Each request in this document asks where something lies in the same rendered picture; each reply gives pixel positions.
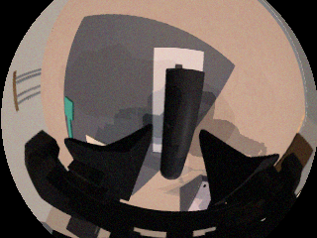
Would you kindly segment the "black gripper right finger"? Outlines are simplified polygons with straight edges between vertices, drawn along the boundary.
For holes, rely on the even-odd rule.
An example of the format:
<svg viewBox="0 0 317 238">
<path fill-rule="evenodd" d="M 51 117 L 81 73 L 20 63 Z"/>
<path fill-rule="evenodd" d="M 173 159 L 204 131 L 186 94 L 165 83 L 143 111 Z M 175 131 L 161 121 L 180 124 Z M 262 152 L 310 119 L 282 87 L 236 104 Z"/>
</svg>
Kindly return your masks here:
<svg viewBox="0 0 317 238">
<path fill-rule="evenodd" d="M 279 154 L 250 158 L 205 130 L 199 132 L 198 138 L 209 181 L 211 206 L 225 203 L 226 197 L 241 189 L 257 171 L 274 166 L 280 158 Z"/>
</svg>

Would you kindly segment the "beige tile with dark rectangle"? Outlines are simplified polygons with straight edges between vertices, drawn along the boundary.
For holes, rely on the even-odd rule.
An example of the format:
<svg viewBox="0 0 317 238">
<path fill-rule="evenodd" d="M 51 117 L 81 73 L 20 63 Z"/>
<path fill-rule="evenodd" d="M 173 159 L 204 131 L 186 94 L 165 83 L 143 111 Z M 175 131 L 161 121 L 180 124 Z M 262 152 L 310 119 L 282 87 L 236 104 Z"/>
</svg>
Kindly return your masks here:
<svg viewBox="0 0 317 238">
<path fill-rule="evenodd" d="M 92 138 L 92 136 L 86 134 L 87 143 L 94 143 L 96 146 L 108 146 L 108 144 L 100 142 L 100 140 Z"/>
</svg>

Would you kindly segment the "green small trowel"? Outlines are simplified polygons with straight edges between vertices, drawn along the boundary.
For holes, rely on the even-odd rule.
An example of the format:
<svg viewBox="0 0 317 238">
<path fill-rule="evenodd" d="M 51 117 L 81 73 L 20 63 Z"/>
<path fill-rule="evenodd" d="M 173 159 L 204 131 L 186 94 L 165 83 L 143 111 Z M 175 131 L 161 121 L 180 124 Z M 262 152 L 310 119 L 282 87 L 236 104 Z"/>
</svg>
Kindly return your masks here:
<svg viewBox="0 0 317 238">
<path fill-rule="evenodd" d="M 68 135 L 72 138 L 72 124 L 71 120 L 74 119 L 74 100 L 68 99 L 67 96 L 64 97 L 64 114 L 67 116 L 68 122 Z"/>
</svg>

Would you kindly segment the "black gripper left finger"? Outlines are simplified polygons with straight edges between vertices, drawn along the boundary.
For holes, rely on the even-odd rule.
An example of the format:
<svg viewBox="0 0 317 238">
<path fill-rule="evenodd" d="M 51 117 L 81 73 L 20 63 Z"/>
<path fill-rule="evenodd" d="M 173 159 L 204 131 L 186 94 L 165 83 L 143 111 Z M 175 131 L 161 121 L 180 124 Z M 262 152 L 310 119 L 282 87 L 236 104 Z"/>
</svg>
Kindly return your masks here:
<svg viewBox="0 0 317 238">
<path fill-rule="evenodd" d="M 96 146 L 75 138 L 64 139 L 64 146 L 79 162 L 104 172 L 122 199 L 130 201 L 150 147 L 152 127 L 154 124 L 148 123 L 134 134 L 108 146 Z"/>
</svg>

